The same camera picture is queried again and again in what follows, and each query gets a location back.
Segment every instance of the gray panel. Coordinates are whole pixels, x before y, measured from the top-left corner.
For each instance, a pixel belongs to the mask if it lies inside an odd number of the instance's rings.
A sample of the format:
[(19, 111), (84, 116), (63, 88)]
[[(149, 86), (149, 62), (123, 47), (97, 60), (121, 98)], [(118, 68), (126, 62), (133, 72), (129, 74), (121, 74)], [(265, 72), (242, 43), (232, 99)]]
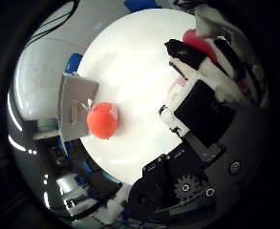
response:
[(89, 79), (63, 74), (58, 101), (58, 123), (63, 141), (74, 140), (88, 134), (87, 111), (81, 103), (86, 105), (88, 98), (94, 100), (97, 88), (98, 84)]

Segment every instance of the red object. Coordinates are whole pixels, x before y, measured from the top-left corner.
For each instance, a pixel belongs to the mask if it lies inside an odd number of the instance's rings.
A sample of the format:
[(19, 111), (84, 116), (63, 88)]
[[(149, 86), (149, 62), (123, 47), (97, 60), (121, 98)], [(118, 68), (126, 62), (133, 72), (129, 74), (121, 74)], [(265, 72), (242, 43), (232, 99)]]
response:
[(86, 121), (94, 136), (107, 139), (118, 127), (118, 109), (111, 103), (98, 103), (87, 114)]
[(195, 30), (186, 31), (183, 35), (183, 42), (196, 50), (204, 52), (213, 64), (217, 63), (215, 51), (201, 37), (196, 35)]

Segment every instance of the screw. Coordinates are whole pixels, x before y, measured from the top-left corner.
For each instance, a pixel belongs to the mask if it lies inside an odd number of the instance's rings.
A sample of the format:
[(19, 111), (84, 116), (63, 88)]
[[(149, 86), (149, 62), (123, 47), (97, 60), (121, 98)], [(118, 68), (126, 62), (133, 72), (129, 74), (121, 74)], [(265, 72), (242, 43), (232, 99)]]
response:
[(229, 171), (232, 175), (237, 175), (240, 169), (241, 169), (241, 162), (234, 161), (233, 163), (231, 163)]
[(190, 189), (189, 184), (184, 184), (184, 185), (182, 186), (182, 190), (183, 190), (184, 192), (188, 192), (189, 189)]
[(215, 193), (215, 190), (212, 189), (212, 188), (207, 189), (206, 192), (205, 192), (205, 194), (206, 194), (207, 197), (213, 196), (214, 193)]

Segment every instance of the blue tape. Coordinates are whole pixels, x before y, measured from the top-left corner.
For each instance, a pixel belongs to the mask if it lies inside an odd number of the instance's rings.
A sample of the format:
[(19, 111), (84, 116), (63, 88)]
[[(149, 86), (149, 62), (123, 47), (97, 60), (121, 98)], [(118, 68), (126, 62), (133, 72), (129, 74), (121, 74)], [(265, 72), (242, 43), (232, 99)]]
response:
[(82, 55), (79, 53), (74, 53), (71, 55), (70, 59), (68, 60), (66, 64), (66, 68), (64, 73), (73, 73), (78, 70), (78, 66), (80, 64), (80, 61), (82, 59)]
[(155, 0), (126, 0), (124, 5), (131, 12), (147, 9), (160, 9), (161, 7), (156, 4)]

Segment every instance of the white surface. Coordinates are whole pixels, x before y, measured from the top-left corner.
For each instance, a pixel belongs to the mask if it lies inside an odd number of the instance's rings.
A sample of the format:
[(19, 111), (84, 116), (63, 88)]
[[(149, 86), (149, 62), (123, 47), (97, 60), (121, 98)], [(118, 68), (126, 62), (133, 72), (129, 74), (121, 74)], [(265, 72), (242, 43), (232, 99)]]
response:
[(118, 129), (109, 140), (90, 136), (82, 143), (110, 175), (129, 184), (141, 169), (181, 140), (159, 117), (178, 73), (169, 65), (164, 43), (195, 28), (195, 18), (177, 10), (143, 10), (106, 28), (91, 44), (78, 73), (99, 83), (96, 102), (118, 106)]
[(41, 39), (23, 51), (14, 75), (14, 97), (25, 120), (56, 117), (59, 84), (77, 46)]
[[(65, 4), (45, 23), (70, 11), (72, 5)], [(63, 26), (29, 45), (14, 74), (16, 105), (21, 116), (25, 120), (56, 117), (59, 83), (70, 56), (84, 54), (104, 28), (128, 13), (121, 0), (80, 1), (75, 14)], [(58, 25), (64, 18), (36, 33)]]

